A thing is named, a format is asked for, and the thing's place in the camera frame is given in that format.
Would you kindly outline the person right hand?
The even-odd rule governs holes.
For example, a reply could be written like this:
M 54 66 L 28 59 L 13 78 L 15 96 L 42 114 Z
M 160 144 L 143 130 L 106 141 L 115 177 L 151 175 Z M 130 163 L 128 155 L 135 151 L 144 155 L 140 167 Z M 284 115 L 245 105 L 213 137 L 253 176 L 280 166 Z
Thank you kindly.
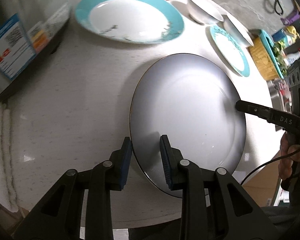
M 280 156 L 284 157 L 300 149 L 300 145 L 291 145 L 287 139 L 287 133 L 284 133 L 280 143 Z M 292 175 L 293 162 L 300 163 L 300 151 L 291 157 L 280 160 L 278 165 L 279 176 L 282 180 L 286 180 Z

